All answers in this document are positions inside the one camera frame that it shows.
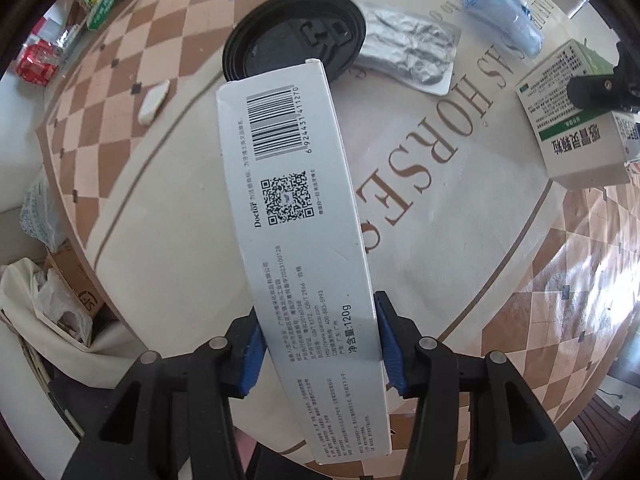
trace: screw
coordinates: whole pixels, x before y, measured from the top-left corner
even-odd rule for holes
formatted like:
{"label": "screw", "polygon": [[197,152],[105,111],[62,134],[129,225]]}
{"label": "screw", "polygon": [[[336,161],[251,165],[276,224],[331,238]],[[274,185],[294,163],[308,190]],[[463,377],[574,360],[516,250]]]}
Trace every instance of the screw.
{"label": "screw", "polygon": [[229,341],[226,340],[226,337],[221,335],[209,340],[209,346],[214,350],[222,350],[228,343]]}
{"label": "screw", "polygon": [[152,352],[151,350],[149,350],[140,356],[140,362],[143,365],[149,365],[153,361],[155,361],[157,358],[158,358],[158,354],[156,352]]}
{"label": "screw", "polygon": [[489,354],[489,359],[497,365],[505,364],[507,362],[507,356],[500,351],[493,351]]}
{"label": "screw", "polygon": [[438,342],[433,337],[423,337],[418,341],[418,345],[425,350],[433,350],[438,346]]}

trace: qr code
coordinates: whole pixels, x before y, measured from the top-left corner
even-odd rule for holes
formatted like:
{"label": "qr code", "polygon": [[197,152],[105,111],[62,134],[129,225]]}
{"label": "qr code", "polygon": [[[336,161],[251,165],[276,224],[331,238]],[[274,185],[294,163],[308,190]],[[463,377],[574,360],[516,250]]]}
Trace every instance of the qr code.
{"label": "qr code", "polygon": [[314,216],[306,171],[260,181],[269,225]]}

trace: white box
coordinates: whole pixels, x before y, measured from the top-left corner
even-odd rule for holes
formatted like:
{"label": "white box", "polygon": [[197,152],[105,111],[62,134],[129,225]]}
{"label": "white box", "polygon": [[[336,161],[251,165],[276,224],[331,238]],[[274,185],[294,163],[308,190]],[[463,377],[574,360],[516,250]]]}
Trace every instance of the white box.
{"label": "white box", "polygon": [[578,110],[567,97],[571,77],[611,73],[605,59],[569,40],[516,86],[549,178],[569,190],[627,184],[625,164],[640,156],[632,114]]}
{"label": "white box", "polygon": [[318,463],[391,453],[353,187],[322,63],[220,87],[226,185],[255,309]]}

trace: table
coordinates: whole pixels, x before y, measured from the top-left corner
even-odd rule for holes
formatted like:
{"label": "table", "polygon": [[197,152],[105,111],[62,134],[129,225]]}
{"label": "table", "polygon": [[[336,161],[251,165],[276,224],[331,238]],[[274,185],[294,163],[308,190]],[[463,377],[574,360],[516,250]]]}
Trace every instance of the table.
{"label": "table", "polygon": [[[222,83],[218,49],[262,1],[126,2],[39,130],[88,271],[164,356],[223,333],[252,304],[212,103]],[[638,290],[640,183],[565,193],[546,177],[513,91],[535,61],[491,36],[456,0],[370,1],[463,29],[457,89],[443,100],[356,68],[332,85],[372,284],[455,351],[506,352],[562,428],[593,395],[625,336]],[[527,1],[543,26],[544,52],[576,34],[553,3]],[[166,78],[170,99],[142,128],[136,115],[145,91]],[[388,207],[376,199],[381,190],[392,197]],[[239,428],[318,471],[393,478],[415,405],[394,390],[388,403],[392,455],[334,466],[313,462],[268,360],[232,411]],[[467,405],[462,396],[460,479]]]}

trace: black lid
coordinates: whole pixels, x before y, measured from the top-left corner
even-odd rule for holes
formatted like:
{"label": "black lid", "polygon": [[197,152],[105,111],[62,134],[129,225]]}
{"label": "black lid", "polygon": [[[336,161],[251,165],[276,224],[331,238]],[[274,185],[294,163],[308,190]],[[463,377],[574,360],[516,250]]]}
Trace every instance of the black lid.
{"label": "black lid", "polygon": [[233,81],[316,58],[332,81],[358,57],[365,33],[351,0],[268,0],[229,35],[222,70]]}

